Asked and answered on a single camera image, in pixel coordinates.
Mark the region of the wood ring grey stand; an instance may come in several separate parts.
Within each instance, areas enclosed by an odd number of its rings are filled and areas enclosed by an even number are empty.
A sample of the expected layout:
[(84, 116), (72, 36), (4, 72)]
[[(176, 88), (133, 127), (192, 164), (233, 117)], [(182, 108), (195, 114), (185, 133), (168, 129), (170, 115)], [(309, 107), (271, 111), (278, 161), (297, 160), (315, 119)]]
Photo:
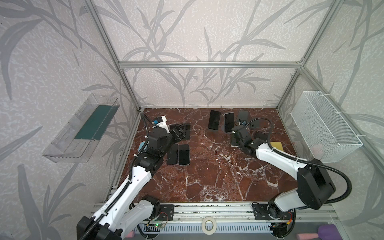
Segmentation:
[(247, 121), (248, 122), (249, 117), (250, 117), (250, 114), (248, 111), (241, 110), (241, 111), (239, 111), (238, 116), (237, 116), (237, 123), (239, 123), (239, 121)]

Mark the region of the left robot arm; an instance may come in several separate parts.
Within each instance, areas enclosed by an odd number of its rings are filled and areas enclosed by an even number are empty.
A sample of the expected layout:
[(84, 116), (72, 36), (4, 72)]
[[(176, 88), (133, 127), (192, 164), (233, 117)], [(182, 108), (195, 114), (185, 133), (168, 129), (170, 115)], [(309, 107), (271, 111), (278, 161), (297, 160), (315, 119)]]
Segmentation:
[(132, 205), (141, 189), (152, 179), (178, 142), (190, 138), (190, 124), (159, 123), (146, 137), (131, 162), (128, 177), (110, 199), (92, 217), (83, 217), (77, 224), (79, 240), (123, 240), (144, 220), (160, 214), (158, 199), (145, 196)]

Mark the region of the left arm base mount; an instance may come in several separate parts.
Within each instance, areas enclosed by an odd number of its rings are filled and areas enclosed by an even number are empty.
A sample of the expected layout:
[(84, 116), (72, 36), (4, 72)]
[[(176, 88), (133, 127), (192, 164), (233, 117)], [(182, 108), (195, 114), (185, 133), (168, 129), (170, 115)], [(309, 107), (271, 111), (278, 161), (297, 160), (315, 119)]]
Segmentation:
[(157, 204), (154, 206), (153, 212), (149, 220), (155, 221), (172, 221), (175, 213), (175, 205)]

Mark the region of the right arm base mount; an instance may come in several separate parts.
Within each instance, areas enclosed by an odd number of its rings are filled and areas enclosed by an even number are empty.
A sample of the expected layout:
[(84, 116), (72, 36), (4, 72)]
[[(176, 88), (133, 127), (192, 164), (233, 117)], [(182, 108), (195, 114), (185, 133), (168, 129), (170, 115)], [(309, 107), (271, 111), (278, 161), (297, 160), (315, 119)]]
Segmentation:
[(277, 221), (290, 221), (293, 218), (293, 210), (287, 212), (281, 211), (274, 204), (266, 203), (252, 203), (252, 209), (255, 220), (277, 220)]

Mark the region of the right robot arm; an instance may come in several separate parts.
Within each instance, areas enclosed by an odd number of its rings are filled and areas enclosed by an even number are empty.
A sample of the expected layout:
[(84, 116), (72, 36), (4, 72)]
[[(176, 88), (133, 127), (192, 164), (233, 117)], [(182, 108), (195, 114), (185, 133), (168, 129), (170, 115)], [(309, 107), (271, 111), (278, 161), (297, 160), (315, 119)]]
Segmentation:
[[(318, 210), (324, 204), (343, 201), (352, 193), (353, 185), (346, 174), (324, 165), (318, 159), (305, 160), (280, 151), (272, 146), (270, 136), (265, 140), (253, 139), (243, 125), (234, 127), (232, 136), (243, 153), (273, 165), (297, 181), (295, 189), (270, 200), (271, 209), (281, 212), (297, 208)], [(347, 185), (345, 192), (334, 199), (331, 196), (336, 192), (336, 186), (329, 172), (342, 177)]]

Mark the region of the black folding phone stand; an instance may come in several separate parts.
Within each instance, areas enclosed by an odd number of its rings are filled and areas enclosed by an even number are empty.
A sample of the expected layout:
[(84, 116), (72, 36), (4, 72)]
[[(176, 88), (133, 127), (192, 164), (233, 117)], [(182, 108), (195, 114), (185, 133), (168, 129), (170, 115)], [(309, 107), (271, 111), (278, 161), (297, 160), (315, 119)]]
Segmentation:
[(254, 133), (254, 139), (259, 139), (262, 142), (267, 142), (268, 141), (268, 134), (256, 131)]

